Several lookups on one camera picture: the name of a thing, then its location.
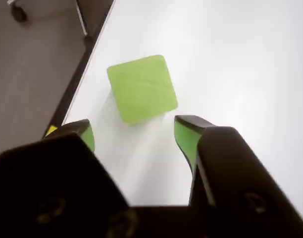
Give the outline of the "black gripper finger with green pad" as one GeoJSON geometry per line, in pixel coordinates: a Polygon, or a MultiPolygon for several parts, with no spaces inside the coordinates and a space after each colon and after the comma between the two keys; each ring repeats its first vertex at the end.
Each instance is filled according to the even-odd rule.
{"type": "Polygon", "coordinates": [[[174,138],[192,173],[189,205],[215,234],[303,238],[302,218],[235,128],[176,115],[174,138]]]}

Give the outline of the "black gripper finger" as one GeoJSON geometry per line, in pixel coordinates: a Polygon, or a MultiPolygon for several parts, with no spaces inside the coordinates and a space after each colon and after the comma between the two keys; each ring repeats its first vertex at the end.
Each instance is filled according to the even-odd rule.
{"type": "Polygon", "coordinates": [[[89,120],[0,153],[0,238],[130,238],[138,218],[94,154],[89,120]]]}

